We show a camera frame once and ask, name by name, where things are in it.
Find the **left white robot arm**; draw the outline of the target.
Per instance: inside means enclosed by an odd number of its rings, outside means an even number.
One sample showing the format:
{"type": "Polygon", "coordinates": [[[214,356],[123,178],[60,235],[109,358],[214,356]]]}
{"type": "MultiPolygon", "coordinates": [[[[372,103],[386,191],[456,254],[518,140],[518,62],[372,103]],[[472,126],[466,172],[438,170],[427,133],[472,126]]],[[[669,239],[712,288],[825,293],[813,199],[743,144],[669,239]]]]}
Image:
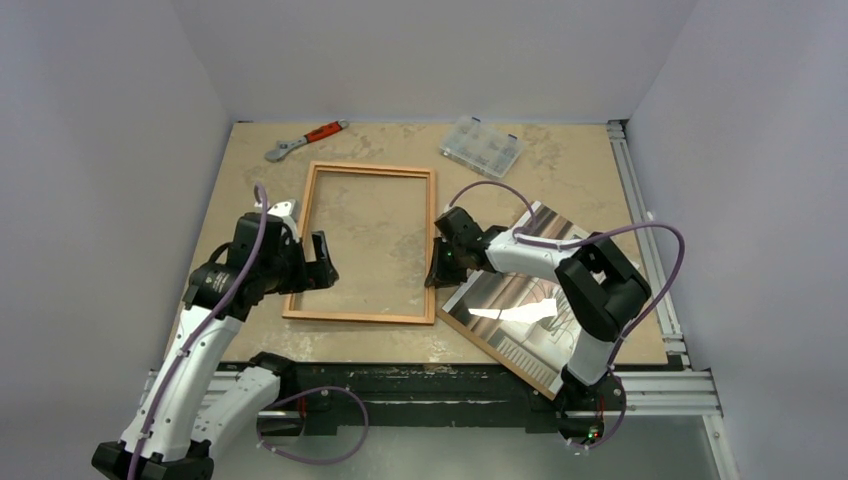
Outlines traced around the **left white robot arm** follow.
{"type": "Polygon", "coordinates": [[[325,235],[312,234],[307,260],[294,220],[246,213],[231,241],[191,273],[176,335],[149,394],[117,441],[99,444],[92,466],[109,479],[209,479],[214,460],[267,405],[297,399],[288,362],[261,353],[247,374],[207,411],[201,409],[223,354],[250,310],[267,295],[326,289],[339,278],[325,235]]]}

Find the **orange wooden picture frame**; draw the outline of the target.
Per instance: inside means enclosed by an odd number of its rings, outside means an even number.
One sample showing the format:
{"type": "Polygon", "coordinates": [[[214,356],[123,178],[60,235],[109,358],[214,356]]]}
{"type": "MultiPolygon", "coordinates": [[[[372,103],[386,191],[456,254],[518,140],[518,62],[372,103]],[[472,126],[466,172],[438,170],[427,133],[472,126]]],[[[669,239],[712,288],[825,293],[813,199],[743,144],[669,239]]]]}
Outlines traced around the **orange wooden picture frame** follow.
{"type": "Polygon", "coordinates": [[[430,168],[314,161],[299,225],[322,232],[340,277],[290,295],[289,319],[431,325],[437,181],[430,168]]]}

